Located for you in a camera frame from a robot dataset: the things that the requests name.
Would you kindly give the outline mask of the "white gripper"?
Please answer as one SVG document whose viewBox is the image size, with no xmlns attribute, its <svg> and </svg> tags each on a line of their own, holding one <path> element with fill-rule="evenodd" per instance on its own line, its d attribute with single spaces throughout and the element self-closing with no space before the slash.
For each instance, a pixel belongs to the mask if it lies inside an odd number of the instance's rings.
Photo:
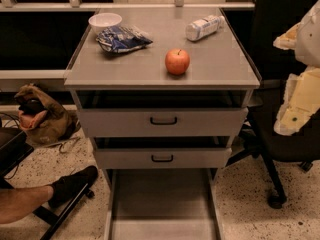
<svg viewBox="0 0 320 240">
<path fill-rule="evenodd" d="M 297 133 L 320 109 L 320 69 L 308 66 L 299 76 L 290 74 L 283 99 L 274 131 L 290 136 Z"/>
</svg>

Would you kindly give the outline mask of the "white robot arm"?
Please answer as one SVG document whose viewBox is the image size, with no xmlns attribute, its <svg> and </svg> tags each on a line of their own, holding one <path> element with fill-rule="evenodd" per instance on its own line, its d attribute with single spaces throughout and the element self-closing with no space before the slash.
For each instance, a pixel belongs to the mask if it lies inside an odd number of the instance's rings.
<svg viewBox="0 0 320 240">
<path fill-rule="evenodd" d="M 295 59 L 306 65 L 300 75 L 289 75 L 274 124 L 277 134 L 290 136 L 320 109 L 320 0 L 300 22 L 278 36 L 273 46 L 293 50 Z"/>
</svg>

